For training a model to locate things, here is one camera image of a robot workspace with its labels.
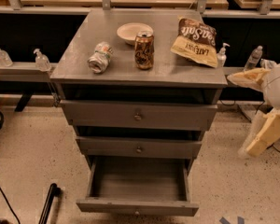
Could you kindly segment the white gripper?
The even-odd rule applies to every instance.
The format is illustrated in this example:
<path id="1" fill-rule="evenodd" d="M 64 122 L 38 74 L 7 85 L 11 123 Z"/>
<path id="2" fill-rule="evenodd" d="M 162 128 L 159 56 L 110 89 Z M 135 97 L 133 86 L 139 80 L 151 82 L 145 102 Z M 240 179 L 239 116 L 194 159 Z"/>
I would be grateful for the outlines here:
<path id="1" fill-rule="evenodd" d="M 249 134 L 238 150 L 242 159 L 258 157 L 280 139 L 280 64 L 271 70 L 254 68 L 233 73 L 227 79 L 234 85 L 263 91 L 264 100 L 273 107 L 267 114 L 256 112 Z"/>

